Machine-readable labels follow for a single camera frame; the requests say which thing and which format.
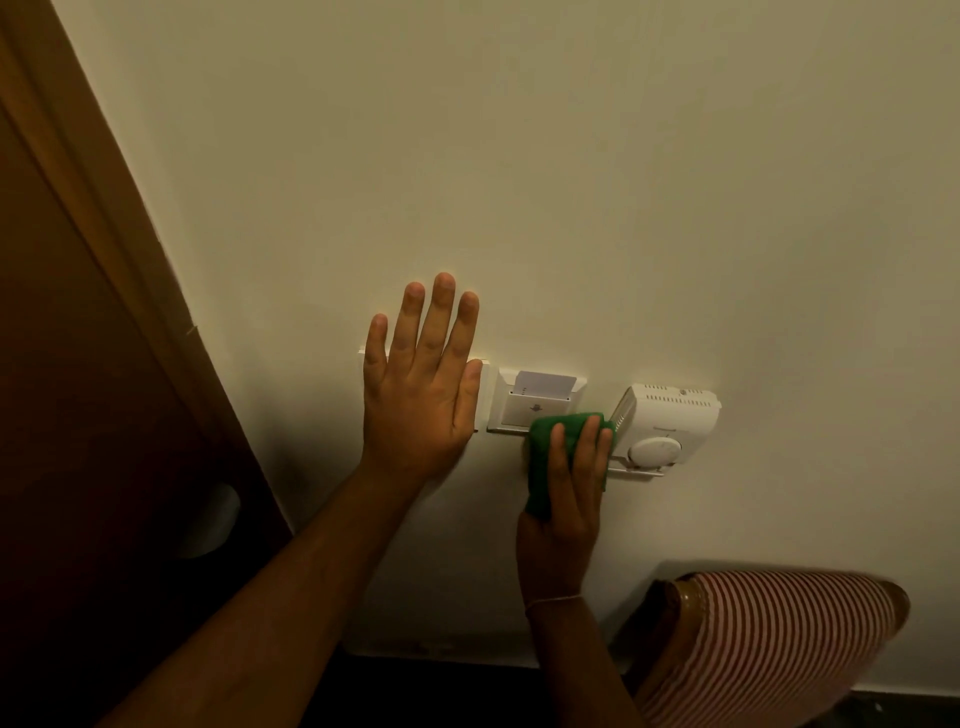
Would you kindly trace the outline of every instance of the forearm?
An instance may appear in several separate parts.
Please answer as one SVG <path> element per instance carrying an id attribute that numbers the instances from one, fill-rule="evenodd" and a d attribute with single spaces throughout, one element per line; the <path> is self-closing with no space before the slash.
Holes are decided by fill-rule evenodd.
<path id="1" fill-rule="evenodd" d="M 296 726 L 416 484 L 361 465 L 104 726 Z"/>
<path id="2" fill-rule="evenodd" d="M 643 725 L 583 599 L 534 604 L 528 618 L 560 725 Z"/>

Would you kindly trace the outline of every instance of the wrist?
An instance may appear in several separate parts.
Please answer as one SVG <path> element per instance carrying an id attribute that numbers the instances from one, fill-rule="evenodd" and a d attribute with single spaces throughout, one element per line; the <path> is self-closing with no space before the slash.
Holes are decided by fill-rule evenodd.
<path id="1" fill-rule="evenodd" d="M 384 465 L 366 451 L 360 456 L 360 462 L 353 472 L 365 479 L 382 482 L 387 488 L 402 490 L 413 495 L 418 494 L 426 484 L 426 481 L 415 473 Z"/>
<path id="2" fill-rule="evenodd" d="M 586 607 L 583 595 L 550 596 L 530 599 L 524 604 L 523 614 L 528 621 L 544 621 L 562 617 Z"/>

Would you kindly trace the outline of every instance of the chair back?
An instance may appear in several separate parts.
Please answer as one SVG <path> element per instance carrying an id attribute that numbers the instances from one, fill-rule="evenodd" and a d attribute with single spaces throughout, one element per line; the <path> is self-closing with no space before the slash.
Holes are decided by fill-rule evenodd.
<path id="1" fill-rule="evenodd" d="M 850 690 L 909 608 L 896 585 L 853 573 L 719 571 L 684 582 L 696 633 L 636 695 L 656 728 L 802 725 Z"/>

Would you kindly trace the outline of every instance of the floor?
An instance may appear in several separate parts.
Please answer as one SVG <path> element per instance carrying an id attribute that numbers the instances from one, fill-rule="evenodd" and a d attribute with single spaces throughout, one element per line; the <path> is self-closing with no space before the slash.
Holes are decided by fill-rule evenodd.
<path id="1" fill-rule="evenodd" d="M 300 724 L 553 726 L 537 670 L 337 654 Z M 855 693 L 806 728 L 956 728 L 960 701 Z"/>

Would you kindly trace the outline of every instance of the green cloth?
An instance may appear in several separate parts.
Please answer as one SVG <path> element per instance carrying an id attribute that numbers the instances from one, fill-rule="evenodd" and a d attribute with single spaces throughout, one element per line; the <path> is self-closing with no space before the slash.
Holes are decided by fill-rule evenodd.
<path id="1" fill-rule="evenodd" d="M 604 419 L 602 412 L 578 412 L 575 415 L 557 415 L 534 420 L 527 434 L 530 448 L 530 466 L 527 471 L 527 490 L 530 496 L 524 510 L 541 521 L 550 520 L 550 492 L 547 489 L 547 461 L 550 453 L 550 430 L 556 423 L 564 424 L 567 464 L 573 463 L 573 453 L 577 449 L 580 431 L 587 423 L 587 417 L 600 415 L 600 428 L 613 429 L 613 423 Z M 607 477 L 603 479 L 603 489 L 607 490 Z"/>

